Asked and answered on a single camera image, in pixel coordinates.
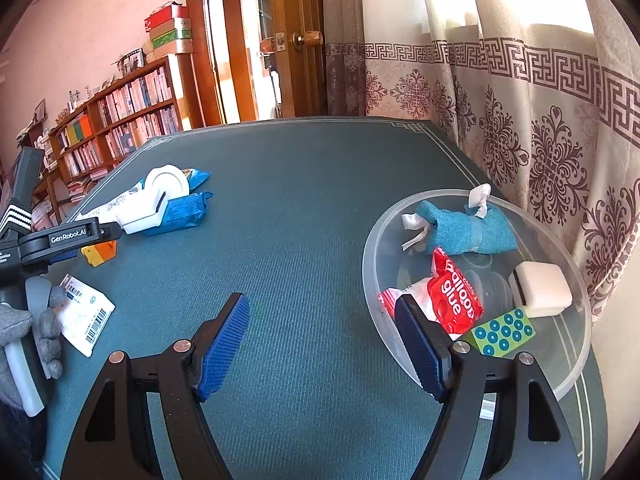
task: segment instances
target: transparent bowl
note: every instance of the transparent bowl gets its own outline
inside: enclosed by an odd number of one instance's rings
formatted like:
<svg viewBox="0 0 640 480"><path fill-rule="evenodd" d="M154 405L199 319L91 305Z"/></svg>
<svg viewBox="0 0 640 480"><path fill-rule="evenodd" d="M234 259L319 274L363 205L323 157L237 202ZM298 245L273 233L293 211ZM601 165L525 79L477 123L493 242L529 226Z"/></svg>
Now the transparent bowl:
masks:
<svg viewBox="0 0 640 480"><path fill-rule="evenodd" d="M396 326L378 300L387 288L407 288L431 273L431 255L414 246L402 251L402 244L417 233L406 231L401 215L414 213L417 203L430 200L442 209L464 211L468 190L439 189L407 197L390 207L378 219L367 238L362 258L362 284L369 312L376 329L391 355L416 383L420 384ZM562 243L527 212L499 198L489 202L500 207L518 241L518 250L485 255L466 253L453 256L482 301L484 314L478 324L487 322L513 309L508 275L522 261L553 263L559 266L571 289L574 302L562 314L531 320L536 336L517 350L533 354L557 399L561 399L580 376L591 344L591 313L584 281L571 255ZM492 418L495 395L482 402L482 418Z"/></svg>

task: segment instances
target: red box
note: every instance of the red box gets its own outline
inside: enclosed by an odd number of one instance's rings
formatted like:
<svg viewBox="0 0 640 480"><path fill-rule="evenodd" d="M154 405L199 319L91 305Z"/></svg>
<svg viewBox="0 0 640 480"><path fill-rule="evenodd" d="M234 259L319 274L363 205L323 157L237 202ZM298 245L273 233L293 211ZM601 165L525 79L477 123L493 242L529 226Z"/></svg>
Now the red box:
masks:
<svg viewBox="0 0 640 480"><path fill-rule="evenodd" d="M154 12L145 20L145 32L149 32L152 28L162 25L172 18L188 17L189 9L187 9L187 7L176 3L169 4Z"/></svg>

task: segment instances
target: picture frame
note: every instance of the picture frame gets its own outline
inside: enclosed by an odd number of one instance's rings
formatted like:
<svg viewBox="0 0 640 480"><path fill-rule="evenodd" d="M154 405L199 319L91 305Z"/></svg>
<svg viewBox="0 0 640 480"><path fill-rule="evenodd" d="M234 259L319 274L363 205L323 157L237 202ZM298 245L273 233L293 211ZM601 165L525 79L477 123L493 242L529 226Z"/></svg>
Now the picture frame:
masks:
<svg viewBox="0 0 640 480"><path fill-rule="evenodd" d="M33 120L35 124L41 123L47 118L47 109L45 108L44 99L38 103L33 113Z"/></svg>
<svg viewBox="0 0 640 480"><path fill-rule="evenodd" d="M142 48L137 48L128 54L125 54L118 60L118 70L122 76L139 69L145 65L145 54L142 52Z"/></svg>

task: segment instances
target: pink wall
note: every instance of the pink wall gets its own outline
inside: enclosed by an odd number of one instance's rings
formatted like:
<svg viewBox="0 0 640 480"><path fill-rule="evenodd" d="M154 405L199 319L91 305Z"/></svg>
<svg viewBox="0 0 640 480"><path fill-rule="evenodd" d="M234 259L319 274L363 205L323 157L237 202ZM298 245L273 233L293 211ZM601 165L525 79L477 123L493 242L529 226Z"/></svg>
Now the pink wall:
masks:
<svg viewBox="0 0 640 480"><path fill-rule="evenodd" d="M46 99L49 118L68 100L117 73L118 56L148 38L144 19L169 0L34 0L0 53L0 158L6 171L15 136Z"/></svg>

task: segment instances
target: barcode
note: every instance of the barcode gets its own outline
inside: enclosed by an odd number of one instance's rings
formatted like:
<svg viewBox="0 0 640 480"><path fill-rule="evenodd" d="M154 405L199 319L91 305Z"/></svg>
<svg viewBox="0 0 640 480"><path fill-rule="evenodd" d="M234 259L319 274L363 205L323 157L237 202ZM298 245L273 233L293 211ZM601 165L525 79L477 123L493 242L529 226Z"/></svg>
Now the barcode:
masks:
<svg viewBox="0 0 640 480"><path fill-rule="evenodd" d="M100 332L100 327L102 326L106 317L107 311L101 308L100 312L98 312L98 315L95 317L94 322L91 323L91 326L89 327L89 333L86 335L87 342L93 344L93 342L95 341L95 337L97 336L98 332Z"/></svg>

